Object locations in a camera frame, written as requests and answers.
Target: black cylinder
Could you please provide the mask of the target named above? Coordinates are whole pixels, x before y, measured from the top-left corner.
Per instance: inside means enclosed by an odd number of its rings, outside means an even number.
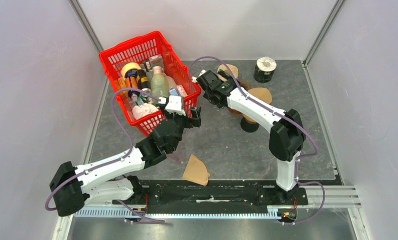
[[[256,132],[258,130],[259,123],[257,123],[257,122],[255,122],[255,123],[249,122],[243,117],[241,119],[240,126],[241,126],[241,129],[243,129],[245,132],[254,133],[254,132]]]
[[[135,73],[137,80],[137,87],[139,89],[150,89],[149,79],[147,78],[146,72],[143,69],[139,69]]]
[[[274,75],[277,63],[270,57],[261,57],[256,61],[255,72],[253,77],[260,83],[267,83]]]

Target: green bottle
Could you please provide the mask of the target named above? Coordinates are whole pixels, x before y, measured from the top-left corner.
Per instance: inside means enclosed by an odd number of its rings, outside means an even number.
[[[163,73],[162,67],[160,66],[153,67],[153,77],[152,81],[150,81],[150,88],[152,90],[152,96],[157,98],[169,97],[168,81],[165,79],[165,76],[162,73]]]

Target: enclosure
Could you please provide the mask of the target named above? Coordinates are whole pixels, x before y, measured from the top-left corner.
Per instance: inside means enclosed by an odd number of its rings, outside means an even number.
[[[200,214],[134,225],[44,209],[62,163],[93,164],[131,147],[112,116],[115,89],[98,54],[153,31],[183,65],[190,68],[202,56],[223,59],[251,88],[268,89],[272,106],[300,113],[319,146],[298,169],[299,180],[325,187],[318,216],[294,226]],[[261,57],[277,63],[266,83],[254,79]],[[190,71],[198,77],[219,65],[201,60]],[[166,160],[130,175],[151,189],[187,188],[182,177],[194,154],[210,174],[205,188],[273,188],[278,164],[268,131],[243,131],[242,117],[211,104],[203,91],[197,106],[202,125],[185,130]],[[134,144],[145,138],[117,104],[115,112]],[[311,152],[311,143],[307,139],[302,151]],[[300,219],[323,201],[319,186],[303,188],[309,203],[299,204]],[[0,239],[383,240],[398,239],[396,216],[398,1],[0,1]]]

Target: stacked items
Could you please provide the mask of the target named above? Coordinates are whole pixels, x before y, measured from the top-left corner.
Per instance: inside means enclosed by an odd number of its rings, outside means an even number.
[[[121,70],[121,75],[118,79],[120,88],[140,89],[157,98],[167,98],[169,95],[187,96],[183,86],[177,85],[172,77],[164,73],[163,58],[160,54],[140,64],[126,64]],[[127,97],[136,120],[159,110],[156,107],[157,102],[146,94],[140,94],[135,90],[124,91],[123,94]]]

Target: metal track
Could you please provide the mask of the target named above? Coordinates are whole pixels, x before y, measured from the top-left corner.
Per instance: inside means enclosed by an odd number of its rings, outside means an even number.
[[[268,213],[219,213],[219,214],[146,214],[153,219],[281,219],[277,208],[268,208]],[[84,218],[129,218],[139,219],[123,206],[85,206],[74,215]]]
[[[71,229],[71,222],[74,215],[62,216],[57,219],[52,240],[66,240]]]
[[[320,186],[305,186],[308,195],[308,205],[298,208],[319,208],[322,203],[322,189]],[[354,186],[324,186],[325,203],[323,208],[361,208],[361,201]],[[289,209],[287,205],[272,205],[272,208]]]
[[[357,240],[370,240],[372,239],[370,231],[367,227],[362,209],[349,208],[350,219],[352,220],[353,230]]]

